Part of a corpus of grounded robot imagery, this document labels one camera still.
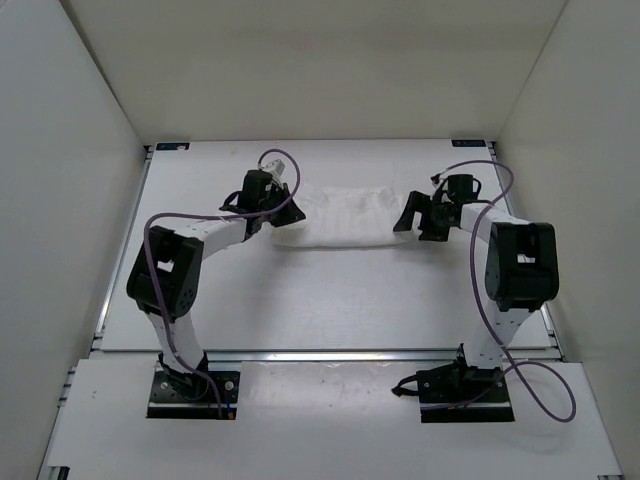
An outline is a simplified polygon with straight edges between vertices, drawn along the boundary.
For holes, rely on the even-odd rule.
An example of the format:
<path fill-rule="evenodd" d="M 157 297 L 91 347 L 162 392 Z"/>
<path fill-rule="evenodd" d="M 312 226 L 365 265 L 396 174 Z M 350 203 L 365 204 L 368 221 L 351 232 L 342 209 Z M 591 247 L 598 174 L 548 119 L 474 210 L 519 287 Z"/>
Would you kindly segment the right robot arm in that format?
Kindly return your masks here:
<path fill-rule="evenodd" d="M 419 216 L 420 241 L 446 242 L 457 228 L 487 245 L 484 269 L 485 293 L 474 280 L 476 300 L 487 324 L 459 347 L 460 368 L 448 376 L 449 391 L 460 400 L 471 400 L 485 382 L 498 376 L 504 358 L 520 326 L 559 291 L 559 271 L 554 227 L 510 215 L 479 197 L 482 184 L 471 174 L 454 174 L 431 195 L 409 193 L 393 227 L 409 232 Z"/>

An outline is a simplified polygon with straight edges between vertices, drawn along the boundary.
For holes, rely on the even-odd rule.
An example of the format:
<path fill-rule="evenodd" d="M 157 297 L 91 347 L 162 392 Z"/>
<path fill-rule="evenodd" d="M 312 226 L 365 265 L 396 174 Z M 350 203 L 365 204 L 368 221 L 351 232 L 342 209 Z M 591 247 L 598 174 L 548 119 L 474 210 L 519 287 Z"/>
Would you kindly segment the white pleated skirt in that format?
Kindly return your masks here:
<path fill-rule="evenodd" d="M 294 200 L 306 215 L 295 224 L 271 229 L 271 241 L 297 249 L 365 249 L 415 239 L 412 231 L 395 232 L 402 197 L 389 186 L 316 187 L 303 184 Z"/>

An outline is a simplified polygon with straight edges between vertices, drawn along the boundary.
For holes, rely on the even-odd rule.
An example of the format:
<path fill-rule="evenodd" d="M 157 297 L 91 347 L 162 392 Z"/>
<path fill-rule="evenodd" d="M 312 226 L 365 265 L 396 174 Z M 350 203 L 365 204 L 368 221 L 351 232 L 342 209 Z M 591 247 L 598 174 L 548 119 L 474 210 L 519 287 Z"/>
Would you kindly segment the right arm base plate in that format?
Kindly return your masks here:
<path fill-rule="evenodd" d="M 504 381 L 463 380 L 453 364 L 418 370 L 400 380 L 391 392 L 397 397 L 417 397 L 423 424 L 515 421 Z"/>

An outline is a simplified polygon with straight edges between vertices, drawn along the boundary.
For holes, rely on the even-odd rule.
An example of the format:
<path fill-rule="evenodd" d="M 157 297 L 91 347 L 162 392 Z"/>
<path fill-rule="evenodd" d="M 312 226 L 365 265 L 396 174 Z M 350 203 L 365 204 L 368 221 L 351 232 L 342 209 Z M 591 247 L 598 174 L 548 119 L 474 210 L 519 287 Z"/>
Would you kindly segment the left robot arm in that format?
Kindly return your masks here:
<path fill-rule="evenodd" d="M 221 400 L 191 319 L 202 264 L 248 241 L 264 224 L 279 228 L 306 218 L 283 172 L 279 160 L 249 170 L 242 188 L 225 199 L 216 215 L 157 214 L 144 227 L 126 293 L 154 327 L 168 382 L 189 401 Z"/>

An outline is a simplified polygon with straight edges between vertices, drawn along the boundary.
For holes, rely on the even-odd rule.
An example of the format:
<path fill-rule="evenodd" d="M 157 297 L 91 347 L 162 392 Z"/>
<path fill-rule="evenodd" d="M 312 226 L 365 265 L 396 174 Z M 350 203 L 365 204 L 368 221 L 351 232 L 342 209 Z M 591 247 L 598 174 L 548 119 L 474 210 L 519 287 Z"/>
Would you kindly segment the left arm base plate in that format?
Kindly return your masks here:
<path fill-rule="evenodd" d="M 207 382 L 196 390 L 180 386 L 162 370 L 154 372 L 146 417 L 150 419 L 235 420 L 238 410 L 240 371 L 210 371 L 218 388 L 217 401 Z"/>

